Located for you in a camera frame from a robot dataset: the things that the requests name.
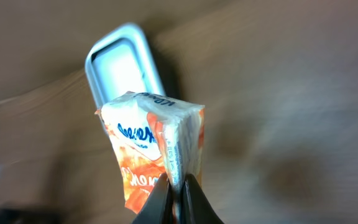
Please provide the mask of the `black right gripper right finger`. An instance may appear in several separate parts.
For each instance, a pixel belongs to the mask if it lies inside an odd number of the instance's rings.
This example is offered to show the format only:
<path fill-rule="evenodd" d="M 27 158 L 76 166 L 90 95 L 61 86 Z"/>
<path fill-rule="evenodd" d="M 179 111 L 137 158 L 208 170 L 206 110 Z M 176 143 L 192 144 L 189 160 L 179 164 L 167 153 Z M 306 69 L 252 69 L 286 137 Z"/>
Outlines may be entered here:
<path fill-rule="evenodd" d="M 186 175 L 181 192 L 181 224 L 223 224 L 192 174 Z"/>

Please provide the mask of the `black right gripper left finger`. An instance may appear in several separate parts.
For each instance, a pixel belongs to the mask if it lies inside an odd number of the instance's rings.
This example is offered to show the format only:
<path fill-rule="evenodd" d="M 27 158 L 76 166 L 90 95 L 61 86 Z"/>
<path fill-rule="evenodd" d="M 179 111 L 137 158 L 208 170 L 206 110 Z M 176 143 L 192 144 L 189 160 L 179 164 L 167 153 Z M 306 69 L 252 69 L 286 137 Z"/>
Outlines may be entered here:
<path fill-rule="evenodd" d="M 172 224 L 172 187 L 168 176 L 163 173 L 132 224 Z"/>

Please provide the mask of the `small orange box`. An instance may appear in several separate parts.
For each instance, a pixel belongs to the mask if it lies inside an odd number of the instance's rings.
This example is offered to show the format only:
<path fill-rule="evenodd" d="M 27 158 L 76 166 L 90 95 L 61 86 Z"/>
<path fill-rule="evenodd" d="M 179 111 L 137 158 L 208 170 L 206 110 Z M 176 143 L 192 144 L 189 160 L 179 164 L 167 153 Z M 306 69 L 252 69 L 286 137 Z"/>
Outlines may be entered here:
<path fill-rule="evenodd" d="M 203 105 L 128 91 L 95 113 L 119 164 L 126 208 L 139 213 L 163 173 L 175 195 L 187 174 L 201 181 Z"/>

